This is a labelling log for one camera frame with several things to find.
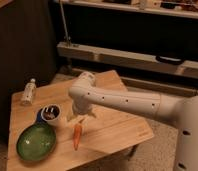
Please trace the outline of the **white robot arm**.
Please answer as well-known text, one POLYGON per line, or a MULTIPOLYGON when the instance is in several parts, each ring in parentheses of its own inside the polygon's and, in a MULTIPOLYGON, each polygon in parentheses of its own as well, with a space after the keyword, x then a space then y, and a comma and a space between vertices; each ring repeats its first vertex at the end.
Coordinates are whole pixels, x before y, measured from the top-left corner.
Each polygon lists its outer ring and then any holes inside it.
POLYGON ((95 82, 94 74, 82 72, 69 88, 76 115, 88 114, 96 104, 173 126, 178 130, 173 171, 198 171, 198 95, 182 98, 108 90, 96 87, 95 82))

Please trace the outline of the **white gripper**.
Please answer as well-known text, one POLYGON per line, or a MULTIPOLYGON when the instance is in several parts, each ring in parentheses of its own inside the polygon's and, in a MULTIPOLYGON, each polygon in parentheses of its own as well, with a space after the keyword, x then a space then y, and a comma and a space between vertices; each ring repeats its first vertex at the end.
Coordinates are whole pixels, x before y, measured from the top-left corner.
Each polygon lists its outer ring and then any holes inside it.
POLYGON ((84 115, 88 115, 90 117, 96 118, 96 114, 91 112, 92 109, 88 108, 87 110, 80 110, 78 108, 76 108, 75 106, 72 107, 72 114, 67 114, 66 115, 66 121, 68 123, 70 123, 71 121, 73 121, 74 119, 77 118, 77 116, 84 116, 84 115))

